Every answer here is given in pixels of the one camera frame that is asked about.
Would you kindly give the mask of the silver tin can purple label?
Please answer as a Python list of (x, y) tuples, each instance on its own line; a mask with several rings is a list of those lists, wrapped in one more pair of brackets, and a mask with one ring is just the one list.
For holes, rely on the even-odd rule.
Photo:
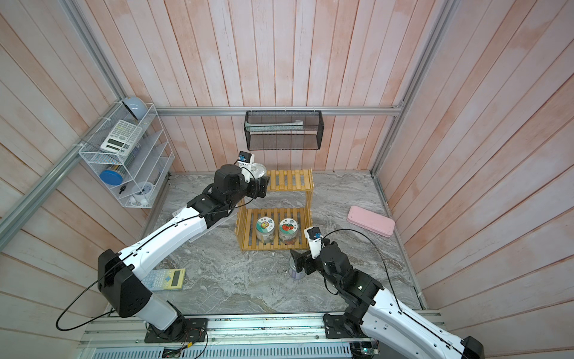
[(288, 273), (289, 273), (290, 277), (294, 280), (301, 280), (306, 276), (306, 273), (304, 270), (302, 270), (300, 272), (297, 270), (297, 266), (296, 266), (293, 258), (290, 258), (288, 261)]

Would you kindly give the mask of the glass jar tomato lid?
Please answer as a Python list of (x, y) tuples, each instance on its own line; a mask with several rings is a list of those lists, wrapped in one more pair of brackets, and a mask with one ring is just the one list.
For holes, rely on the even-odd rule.
[(286, 245), (294, 245), (298, 231), (299, 225), (294, 218), (284, 218), (278, 228), (279, 240)]

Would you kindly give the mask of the glass jar sunflower lid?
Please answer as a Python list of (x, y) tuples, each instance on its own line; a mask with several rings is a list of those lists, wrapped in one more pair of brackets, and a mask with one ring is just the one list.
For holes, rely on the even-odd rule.
[(263, 244), (271, 243), (275, 237), (275, 221), (270, 217), (261, 217), (256, 222), (256, 237)]

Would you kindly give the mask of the bamboo two-tier shelf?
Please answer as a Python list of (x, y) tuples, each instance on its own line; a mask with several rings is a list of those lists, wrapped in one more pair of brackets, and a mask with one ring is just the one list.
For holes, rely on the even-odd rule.
[(306, 251), (309, 245), (305, 236), (298, 233), (293, 240), (284, 242), (275, 234), (270, 242), (262, 242), (257, 239), (256, 224), (261, 217), (270, 217), (275, 224), (279, 224), (285, 218), (293, 218), (299, 228), (305, 229), (312, 226), (312, 197), (315, 189), (313, 172), (311, 169), (304, 170), (270, 170), (268, 195), (305, 194), (303, 206), (276, 205), (264, 208), (261, 205), (243, 206), (239, 208), (235, 234), (239, 247), (242, 251), (282, 251), (299, 250)]

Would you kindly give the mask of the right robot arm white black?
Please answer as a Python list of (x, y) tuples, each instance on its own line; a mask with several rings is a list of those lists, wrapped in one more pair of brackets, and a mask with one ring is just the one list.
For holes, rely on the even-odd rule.
[(480, 341), (451, 334), (408, 308), (371, 275), (355, 269), (337, 244), (290, 253), (297, 272), (320, 273), (348, 304), (343, 317), (349, 335), (377, 340), (406, 358), (485, 357)]

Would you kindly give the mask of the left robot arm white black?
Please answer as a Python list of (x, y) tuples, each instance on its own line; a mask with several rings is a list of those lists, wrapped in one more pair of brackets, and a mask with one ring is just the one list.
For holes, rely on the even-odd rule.
[(138, 317), (161, 339), (183, 341), (189, 330), (185, 316), (153, 294), (143, 280), (180, 246), (229, 217), (245, 197), (265, 197), (269, 180), (265, 166), (259, 163), (222, 166), (212, 184), (168, 223), (118, 253), (103, 252), (98, 258), (98, 290), (120, 317)]

